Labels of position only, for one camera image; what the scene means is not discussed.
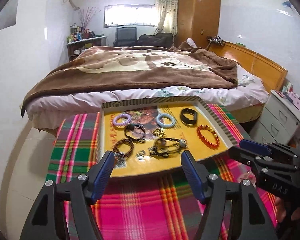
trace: screw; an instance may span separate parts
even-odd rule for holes
[[[209,179],[212,179],[212,180],[216,180],[218,178],[218,175],[217,174],[210,174],[209,175]]]
[[[243,183],[243,185],[245,185],[245,186],[250,186],[250,184],[251,184],[251,182],[250,182],[249,180],[247,180],[247,179],[244,179],[244,180],[242,181],[242,183]]]
[[[78,180],[85,180],[87,178],[87,175],[86,174],[80,174],[78,176]]]
[[[53,181],[51,179],[47,180],[45,185],[46,186],[51,186],[53,184]]]

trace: window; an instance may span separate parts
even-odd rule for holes
[[[157,12],[154,5],[121,4],[105,6],[104,27],[143,25],[156,26]]]

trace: hand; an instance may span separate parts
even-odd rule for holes
[[[274,201],[274,206],[277,207],[277,213],[275,218],[278,223],[281,223],[287,215],[287,211],[284,207],[284,201],[280,198],[276,198]],[[300,219],[300,207],[298,207],[291,216],[291,221]]]

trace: tray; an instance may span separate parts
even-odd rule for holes
[[[194,126],[187,126],[180,121],[180,112],[183,108],[192,108],[198,112],[198,121]],[[116,164],[111,177],[137,176],[172,170],[181,167],[181,152],[174,153],[169,158],[150,156],[148,148],[154,144],[155,137],[152,130],[157,129],[155,117],[158,113],[173,115],[177,123],[173,128],[163,129],[167,137],[186,139],[188,150],[197,161],[207,159],[211,156],[225,152],[236,145],[237,142],[228,128],[222,123],[209,106],[198,96],[141,98],[124,101],[107,102],[102,104],[100,111],[97,161],[100,160],[105,151],[111,150],[114,144],[125,138],[124,129],[112,125],[112,119],[127,112],[133,117],[132,123],[141,124],[146,130],[146,142],[134,143],[134,150],[130,158]],[[213,150],[208,148],[197,136],[198,125],[208,125],[213,128],[219,138],[220,146]],[[202,134],[211,142],[214,138],[208,131]],[[120,150],[126,152],[128,146],[120,146]]]

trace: white bedsheet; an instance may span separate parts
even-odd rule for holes
[[[237,65],[239,86],[233,89],[191,89],[172,86],[164,89],[129,89],[105,92],[79,93],[66,96],[48,96],[33,100],[26,108],[34,128],[57,128],[75,114],[99,112],[102,103],[165,96],[197,95],[207,104],[226,106],[229,111],[266,103],[268,93],[261,79]]]

